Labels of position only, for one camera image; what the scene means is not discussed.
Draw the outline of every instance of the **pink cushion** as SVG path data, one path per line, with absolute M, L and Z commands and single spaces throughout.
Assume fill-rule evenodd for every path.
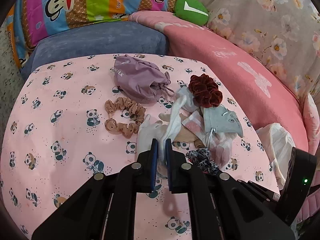
M 303 108 L 303 121 L 306 127 L 309 153 L 312 155 L 316 154 L 319 140 L 320 140 L 320 119 L 318 110 L 312 96 L 308 93 L 304 102 Z

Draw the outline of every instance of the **blue cushion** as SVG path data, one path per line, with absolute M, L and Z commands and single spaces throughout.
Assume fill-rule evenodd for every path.
M 41 40 L 21 70 L 24 80 L 36 68 L 75 57 L 98 54 L 166 55 L 167 37 L 136 22 L 107 22 L 67 30 Z

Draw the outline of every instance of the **tan scrunchie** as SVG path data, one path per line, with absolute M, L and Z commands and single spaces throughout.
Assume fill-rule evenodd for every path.
M 144 114 L 146 109 L 142 107 L 140 103 L 137 103 L 130 98 L 119 97 L 113 103 L 111 100 L 105 102 L 105 110 L 108 112 L 109 119 L 105 122 L 105 127 L 108 131 L 121 132 L 124 137 L 130 138 L 133 133 L 138 133 L 139 126 L 144 121 Z M 130 114 L 135 114 L 136 118 L 134 119 L 135 123 L 117 123 L 115 119 L 112 118 L 113 113 L 116 110 L 127 109 Z

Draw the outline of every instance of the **dark red velvet scrunchie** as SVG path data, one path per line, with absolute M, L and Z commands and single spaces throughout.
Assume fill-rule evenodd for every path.
M 222 92 L 219 91 L 218 85 L 206 74 L 202 74 L 200 77 L 192 75 L 189 90 L 199 106 L 217 107 L 222 101 Z

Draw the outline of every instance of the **metal screw head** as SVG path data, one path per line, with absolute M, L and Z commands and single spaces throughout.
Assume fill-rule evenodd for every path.
M 131 168 L 138 170 L 141 168 L 141 163 L 132 163 Z
M 230 175 L 229 175 L 228 173 L 225 173 L 225 172 L 220 173 L 219 177 L 220 177 L 220 179 L 222 179 L 222 180 L 228 180 L 228 179 L 230 179 Z
M 183 163 L 181 165 L 181 168 L 183 168 L 184 170 L 190 170 L 191 169 L 191 164 L 190 163 Z
M 101 172 L 96 173 L 93 177 L 95 180 L 103 179 L 103 173 L 101 173 Z

